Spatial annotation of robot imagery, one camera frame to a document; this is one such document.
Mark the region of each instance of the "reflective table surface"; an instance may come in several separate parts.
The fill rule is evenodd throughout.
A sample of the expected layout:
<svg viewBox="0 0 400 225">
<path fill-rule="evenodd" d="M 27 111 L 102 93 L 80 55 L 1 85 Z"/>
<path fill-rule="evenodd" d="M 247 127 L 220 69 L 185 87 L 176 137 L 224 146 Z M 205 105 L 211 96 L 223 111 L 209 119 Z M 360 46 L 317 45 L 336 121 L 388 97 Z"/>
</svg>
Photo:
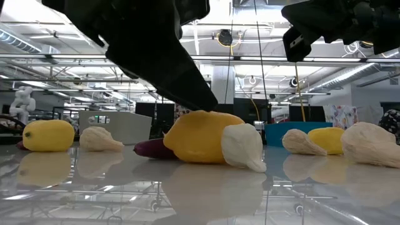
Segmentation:
<svg viewBox="0 0 400 225">
<path fill-rule="evenodd" d="M 400 224 L 400 169 L 266 147 L 267 173 L 1 146 L 0 224 Z"/>
</svg>

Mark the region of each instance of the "teal box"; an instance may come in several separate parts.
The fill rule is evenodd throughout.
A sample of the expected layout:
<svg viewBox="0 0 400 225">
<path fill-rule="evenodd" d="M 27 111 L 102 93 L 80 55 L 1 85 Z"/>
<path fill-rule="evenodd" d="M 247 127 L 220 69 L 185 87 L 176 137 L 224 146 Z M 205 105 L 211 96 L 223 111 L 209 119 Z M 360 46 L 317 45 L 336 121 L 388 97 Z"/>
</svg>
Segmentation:
<svg viewBox="0 0 400 225">
<path fill-rule="evenodd" d="M 265 125 L 265 136 L 268 146 L 282 147 L 282 138 L 290 129 L 299 129 L 306 134 L 317 128 L 331 128 L 331 122 L 282 122 Z"/>
</svg>

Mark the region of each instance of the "ceiling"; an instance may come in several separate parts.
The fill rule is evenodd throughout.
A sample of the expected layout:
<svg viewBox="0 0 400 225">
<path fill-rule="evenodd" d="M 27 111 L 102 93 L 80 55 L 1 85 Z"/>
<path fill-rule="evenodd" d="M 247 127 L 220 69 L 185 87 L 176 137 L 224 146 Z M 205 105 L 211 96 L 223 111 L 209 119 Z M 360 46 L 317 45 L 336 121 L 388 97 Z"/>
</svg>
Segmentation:
<svg viewBox="0 0 400 225">
<path fill-rule="evenodd" d="M 233 56 L 281 56 L 285 57 L 282 40 L 283 34 L 290 24 L 281 16 L 280 10 L 285 4 L 297 3 L 293 1 L 256 1 L 257 15 L 254 13 L 253 1 L 233 1 L 233 16 L 230 15 L 231 1 L 210 0 L 211 12 L 205 18 L 182 27 L 182 45 L 190 55 L 202 56 L 229 56 L 230 48 L 218 43 L 215 37 L 221 29 L 231 29 L 235 45 L 232 48 Z M 100 48 L 88 38 L 84 37 L 68 20 L 68 18 L 52 9 L 43 6 L 39 0 L 6 0 L 0 17 L 3 25 L 7 26 L 16 35 L 24 38 L 33 45 L 42 44 L 52 46 L 61 54 L 104 54 Z M 8 44 L 0 43 L 2 53 L 23 53 Z M 318 40 L 312 45 L 310 57 L 363 57 L 371 56 L 371 49 L 354 49 L 344 46 L 340 41 L 325 44 Z M 210 79 L 213 75 L 212 62 L 199 63 L 199 69 L 204 77 Z M 49 67 L 32 67 L 44 74 L 50 73 Z M 55 67 L 55 73 L 64 69 Z M 338 71 L 341 66 L 334 64 L 313 64 L 299 66 L 299 79 L 303 87 L 310 86 L 326 76 Z M 262 70 L 259 64 L 234 65 L 236 76 L 239 78 L 245 91 L 263 90 Z M 293 91 L 289 81 L 295 76 L 294 66 L 276 64 L 264 66 L 267 91 Z M 116 67 L 72 67 L 62 71 L 58 78 L 73 79 L 74 77 L 88 79 L 115 79 L 122 71 Z M 114 89 L 128 89 L 128 83 L 107 84 Z M 145 81 L 139 80 L 132 84 L 137 89 L 153 89 Z M 236 89 L 240 89 L 236 80 Z M 142 99 L 135 97 L 135 101 L 155 101 L 154 95 L 141 94 Z"/>
</svg>

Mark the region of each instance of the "white statue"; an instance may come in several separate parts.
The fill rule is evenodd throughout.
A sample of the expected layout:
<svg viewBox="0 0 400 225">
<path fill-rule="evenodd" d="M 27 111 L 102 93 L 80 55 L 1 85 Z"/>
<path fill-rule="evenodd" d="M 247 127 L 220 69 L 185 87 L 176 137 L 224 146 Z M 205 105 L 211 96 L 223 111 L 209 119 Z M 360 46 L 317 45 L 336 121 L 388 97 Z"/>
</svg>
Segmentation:
<svg viewBox="0 0 400 225">
<path fill-rule="evenodd" d="M 19 87 L 15 92 L 15 100 L 10 106 L 10 116 L 17 116 L 24 123 L 28 123 L 29 112 L 36 109 L 36 101 L 31 98 L 31 87 Z"/>
</svg>

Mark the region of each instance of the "white column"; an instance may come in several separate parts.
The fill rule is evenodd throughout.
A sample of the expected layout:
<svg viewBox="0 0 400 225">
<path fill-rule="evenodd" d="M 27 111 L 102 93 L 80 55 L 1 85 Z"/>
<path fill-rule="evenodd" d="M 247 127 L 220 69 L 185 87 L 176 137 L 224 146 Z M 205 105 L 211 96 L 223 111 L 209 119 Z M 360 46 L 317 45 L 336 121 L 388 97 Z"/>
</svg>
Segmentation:
<svg viewBox="0 0 400 225">
<path fill-rule="evenodd" d="M 211 91 L 217 98 L 218 104 L 233 104 L 235 96 L 235 72 L 233 66 L 229 68 L 229 75 L 227 66 L 214 66 Z"/>
</svg>

